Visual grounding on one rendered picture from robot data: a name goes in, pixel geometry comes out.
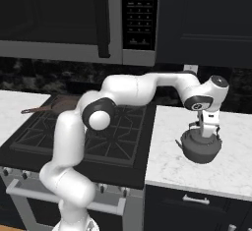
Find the dark grey kettle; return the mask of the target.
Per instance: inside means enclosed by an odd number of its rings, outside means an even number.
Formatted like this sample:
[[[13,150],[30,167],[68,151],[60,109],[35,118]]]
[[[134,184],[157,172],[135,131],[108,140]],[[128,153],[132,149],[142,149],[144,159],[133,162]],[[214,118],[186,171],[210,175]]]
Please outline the dark grey kettle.
[[[199,129],[185,131],[180,140],[186,158],[199,164],[212,162],[221,150],[221,139],[217,135],[203,138]]]

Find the dark base cupboard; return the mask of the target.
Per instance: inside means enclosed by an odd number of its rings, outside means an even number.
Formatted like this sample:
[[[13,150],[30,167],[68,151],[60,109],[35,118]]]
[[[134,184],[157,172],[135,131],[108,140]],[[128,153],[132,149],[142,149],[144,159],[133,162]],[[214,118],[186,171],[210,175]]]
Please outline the dark base cupboard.
[[[0,177],[0,224],[25,230],[26,227],[9,195],[6,186]]]

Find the black stove hob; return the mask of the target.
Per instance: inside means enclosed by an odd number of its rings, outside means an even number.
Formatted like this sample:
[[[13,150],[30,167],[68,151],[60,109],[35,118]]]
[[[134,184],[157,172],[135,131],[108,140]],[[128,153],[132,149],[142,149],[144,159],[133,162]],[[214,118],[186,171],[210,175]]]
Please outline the black stove hob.
[[[0,166],[39,173],[52,157],[57,116],[21,111],[76,95],[0,91]],[[144,187],[156,107],[119,106],[108,129],[88,131],[85,157],[76,170],[96,183],[141,190]]]

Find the brown frying pan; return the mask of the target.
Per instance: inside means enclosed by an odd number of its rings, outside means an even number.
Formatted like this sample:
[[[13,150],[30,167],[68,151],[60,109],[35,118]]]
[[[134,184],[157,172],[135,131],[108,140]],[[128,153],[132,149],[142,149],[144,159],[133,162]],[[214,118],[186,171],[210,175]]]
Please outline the brown frying pan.
[[[37,107],[37,108],[30,108],[22,110],[22,114],[40,112],[40,111],[50,111],[56,115],[67,111],[67,110],[74,110],[76,105],[79,101],[78,97],[68,96],[68,97],[57,97],[51,104]]]

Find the dark drawer front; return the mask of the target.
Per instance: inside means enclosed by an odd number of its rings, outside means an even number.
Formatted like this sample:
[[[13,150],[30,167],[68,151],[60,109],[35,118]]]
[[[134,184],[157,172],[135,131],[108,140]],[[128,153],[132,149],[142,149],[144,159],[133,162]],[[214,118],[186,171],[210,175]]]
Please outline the dark drawer front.
[[[185,202],[188,197],[209,205]],[[239,231],[252,203],[236,199],[147,185],[144,231],[227,231],[233,224]]]

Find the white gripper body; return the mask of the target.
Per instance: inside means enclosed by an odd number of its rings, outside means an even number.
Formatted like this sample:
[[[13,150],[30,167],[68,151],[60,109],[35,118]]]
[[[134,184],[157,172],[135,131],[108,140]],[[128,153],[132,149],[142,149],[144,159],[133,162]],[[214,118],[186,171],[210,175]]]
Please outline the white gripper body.
[[[202,137],[209,138],[214,133],[218,125],[219,125],[218,121],[213,121],[213,122],[202,121],[200,123],[200,131],[201,131]]]

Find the dark wall cupboard door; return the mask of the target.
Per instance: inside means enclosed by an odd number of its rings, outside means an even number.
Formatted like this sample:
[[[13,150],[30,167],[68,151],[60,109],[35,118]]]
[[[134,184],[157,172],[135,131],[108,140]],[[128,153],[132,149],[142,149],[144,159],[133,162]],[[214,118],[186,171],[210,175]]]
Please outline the dark wall cupboard door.
[[[252,0],[158,0],[157,61],[252,69]]]

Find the silver black microwave oven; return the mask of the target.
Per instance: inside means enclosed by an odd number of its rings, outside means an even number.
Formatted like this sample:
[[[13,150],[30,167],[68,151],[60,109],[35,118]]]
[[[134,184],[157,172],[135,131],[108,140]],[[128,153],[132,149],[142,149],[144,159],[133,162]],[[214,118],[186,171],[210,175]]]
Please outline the silver black microwave oven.
[[[109,58],[100,58],[94,0],[0,0],[0,56],[152,66],[158,0],[108,0]]]

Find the silver oven door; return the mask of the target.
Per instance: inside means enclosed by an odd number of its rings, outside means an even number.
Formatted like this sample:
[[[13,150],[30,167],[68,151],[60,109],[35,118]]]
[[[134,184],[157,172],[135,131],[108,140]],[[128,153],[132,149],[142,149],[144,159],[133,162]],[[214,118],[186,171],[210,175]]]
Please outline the silver oven door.
[[[0,166],[0,175],[6,189],[13,179],[19,179],[23,189],[52,194],[41,184],[36,172],[10,168],[10,174],[4,176],[3,168],[5,167]],[[29,174],[27,180],[22,177],[22,172],[25,171]],[[129,190],[129,195],[124,198],[120,187],[107,185],[107,190],[102,194],[99,191],[98,184],[96,185],[94,202],[117,205],[120,198],[126,200],[123,216],[88,209],[89,215],[99,226],[99,231],[142,231],[143,191]],[[58,203],[9,196],[28,231],[52,231],[53,227],[60,221]]]

